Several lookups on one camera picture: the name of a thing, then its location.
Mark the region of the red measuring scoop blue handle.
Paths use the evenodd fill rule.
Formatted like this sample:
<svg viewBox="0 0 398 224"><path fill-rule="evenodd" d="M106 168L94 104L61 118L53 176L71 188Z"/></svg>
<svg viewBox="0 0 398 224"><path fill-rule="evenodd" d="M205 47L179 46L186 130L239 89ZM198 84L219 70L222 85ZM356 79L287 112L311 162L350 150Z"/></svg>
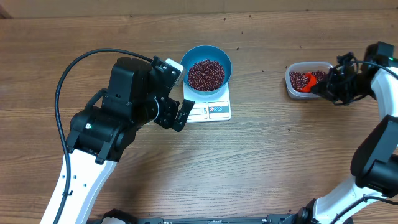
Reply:
<svg viewBox="0 0 398 224"><path fill-rule="evenodd" d="M297 79L296 90L302 93L310 93L311 88L317 84L317 78L313 73L304 73Z"/></svg>

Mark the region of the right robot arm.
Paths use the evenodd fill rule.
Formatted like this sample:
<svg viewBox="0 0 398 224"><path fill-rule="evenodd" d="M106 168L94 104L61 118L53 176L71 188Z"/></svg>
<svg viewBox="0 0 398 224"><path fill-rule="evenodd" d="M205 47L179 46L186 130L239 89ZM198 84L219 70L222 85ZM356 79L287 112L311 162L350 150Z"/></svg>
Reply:
<svg viewBox="0 0 398 224"><path fill-rule="evenodd" d="M363 60L352 52L338 56L337 65L318 81L308 75L304 93L335 106L367 96L377 101L380 123L357 148L351 176L324 197L313 199L295 214L268 215L265 223L352 223L353 215L374 202L394 204L397 195L397 59L394 46L377 42Z"/></svg>

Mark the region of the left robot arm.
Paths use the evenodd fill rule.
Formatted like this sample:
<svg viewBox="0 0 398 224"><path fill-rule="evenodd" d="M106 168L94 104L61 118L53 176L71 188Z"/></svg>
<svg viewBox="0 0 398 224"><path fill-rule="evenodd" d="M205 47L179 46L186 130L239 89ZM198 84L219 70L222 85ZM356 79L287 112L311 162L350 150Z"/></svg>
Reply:
<svg viewBox="0 0 398 224"><path fill-rule="evenodd" d="M171 59L117 59L108 87L70 121L68 154L42 223L85 223L102 186L143 125L153 121L177 132L184 128L193 102L169 98L184 75L185 68Z"/></svg>

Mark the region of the white digital kitchen scale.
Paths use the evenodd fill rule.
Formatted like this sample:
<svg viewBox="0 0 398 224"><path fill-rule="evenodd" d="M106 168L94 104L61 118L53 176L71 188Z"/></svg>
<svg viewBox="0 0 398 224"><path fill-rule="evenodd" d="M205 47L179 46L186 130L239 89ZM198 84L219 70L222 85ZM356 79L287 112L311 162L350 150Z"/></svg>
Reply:
<svg viewBox="0 0 398 224"><path fill-rule="evenodd" d="M229 121L232 117L228 84L210 95L202 95L184 84L183 95L186 100L195 102L188 123Z"/></svg>

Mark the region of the blue bowl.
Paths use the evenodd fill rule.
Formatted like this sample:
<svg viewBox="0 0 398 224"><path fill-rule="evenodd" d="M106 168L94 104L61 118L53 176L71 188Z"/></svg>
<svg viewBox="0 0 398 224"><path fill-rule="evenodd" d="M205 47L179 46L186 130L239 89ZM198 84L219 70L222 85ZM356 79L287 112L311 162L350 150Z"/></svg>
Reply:
<svg viewBox="0 0 398 224"><path fill-rule="evenodd" d="M233 72L233 66L232 66L231 59L223 50L221 50L218 47L212 46L212 45L199 45L199 46L196 46L196 47L190 49L187 53L185 53L185 55L182 57L182 59L180 61L181 64L187 70L187 74L183 78L183 83L186 84L187 86L189 86L189 84L187 82L189 70L195 63L200 62L202 60L206 60L206 59L215 60L222 65L222 67L224 68L224 71L225 71L225 78L224 78L224 82L221 87L228 84L231 79L232 72ZM205 93L207 95L210 95L212 93L217 92L219 89L213 90L213 91L198 91L195 89L194 90L198 91L202 95L204 95Z"/></svg>

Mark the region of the red beans in bowl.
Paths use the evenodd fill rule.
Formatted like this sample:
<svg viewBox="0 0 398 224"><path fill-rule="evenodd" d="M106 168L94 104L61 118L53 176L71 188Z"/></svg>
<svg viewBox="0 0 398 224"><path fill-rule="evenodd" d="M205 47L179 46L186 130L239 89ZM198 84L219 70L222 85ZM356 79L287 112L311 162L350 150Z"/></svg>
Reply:
<svg viewBox="0 0 398 224"><path fill-rule="evenodd" d="M224 68L215 60L202 60L195 63L188 72L187 82L198 91L219 89L225 78Z"/></svg>

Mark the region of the red beans in container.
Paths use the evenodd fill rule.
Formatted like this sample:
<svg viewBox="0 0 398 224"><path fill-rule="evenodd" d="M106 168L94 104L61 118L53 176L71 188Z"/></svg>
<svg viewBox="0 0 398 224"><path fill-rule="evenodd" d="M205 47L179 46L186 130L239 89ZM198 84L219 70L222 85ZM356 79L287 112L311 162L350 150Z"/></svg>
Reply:
<svg viewBox="0 0 398 224"><path fill-rule="evenodd" d="M315 71L315 72L307 72L307 73L313 73L315 77L317 78L317 83L322 81L326 77L326 72L323 71ZM297 84L297 79L299 76L301 76L300 72L290 72L289 77L290 77L290 82L294 90L296 90L296 84Z"/></svg>

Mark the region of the clear plastic container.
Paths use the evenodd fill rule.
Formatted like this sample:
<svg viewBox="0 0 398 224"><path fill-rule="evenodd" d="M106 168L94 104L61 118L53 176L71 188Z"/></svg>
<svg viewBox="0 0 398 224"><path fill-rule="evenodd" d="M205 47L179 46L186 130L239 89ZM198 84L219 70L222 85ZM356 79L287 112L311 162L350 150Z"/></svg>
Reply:
<svg viewBox="0 0 398 224"><path fill-rule="evenodd" d="M291 72L300 72L300 73L307 73L307 72L316 72L316 71L323 71L328 73L329 69L333 66L328 62L299 62L294 63L286 69L285 72L285 83L287 87L288 95L295 100L309 100L309 99L317 99L319 98L318 95L313 93L302 93L296 91L290 80L290 73Z"/></svg>

